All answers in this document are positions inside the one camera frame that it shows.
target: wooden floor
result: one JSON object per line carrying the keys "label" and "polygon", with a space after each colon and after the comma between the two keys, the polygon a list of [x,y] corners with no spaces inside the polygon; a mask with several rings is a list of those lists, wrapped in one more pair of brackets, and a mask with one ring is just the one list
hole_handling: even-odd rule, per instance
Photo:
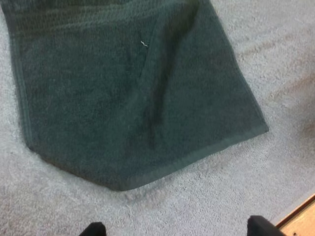
{"label": "wooden floor", "polygon": [[286,236],[315,236],[315,194],[283,219],[277,227]]}

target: terry cloth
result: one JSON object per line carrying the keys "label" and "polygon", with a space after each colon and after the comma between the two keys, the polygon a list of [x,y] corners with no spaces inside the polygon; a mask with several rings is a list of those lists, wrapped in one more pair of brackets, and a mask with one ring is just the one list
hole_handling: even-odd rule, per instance
{"label": "terry cloth", "polygon": [[25,142],[55,166],[128,190],[268,131],[208,0],[0,3]]}

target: dark green towel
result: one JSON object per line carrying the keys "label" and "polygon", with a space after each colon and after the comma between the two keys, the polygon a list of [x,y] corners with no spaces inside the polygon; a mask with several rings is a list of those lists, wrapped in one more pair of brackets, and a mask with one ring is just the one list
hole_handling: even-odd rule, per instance
{"label": "dark green towel", "polygon": [[26,144],[64,170],[128,190],[268,130],[208,0],[0,3]]}

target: towel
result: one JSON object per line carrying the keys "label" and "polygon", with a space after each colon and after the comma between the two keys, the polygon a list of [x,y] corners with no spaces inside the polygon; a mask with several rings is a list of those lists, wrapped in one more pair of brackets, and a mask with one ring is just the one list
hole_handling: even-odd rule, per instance
{"label": "towel", "polygon": [[207,0],[1,0],[27,146],[114,190],[268,131]]}

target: carpet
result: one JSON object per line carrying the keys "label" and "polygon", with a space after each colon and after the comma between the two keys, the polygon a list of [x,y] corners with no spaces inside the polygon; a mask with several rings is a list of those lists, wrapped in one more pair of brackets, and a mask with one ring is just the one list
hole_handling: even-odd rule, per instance
{"label": "carpet", "polygon": [[212,4],[270,131],[127,192],[45,163],[21,134],[9,39],[0,14],[0,235],[245,235],[314,189],[315,2]]}

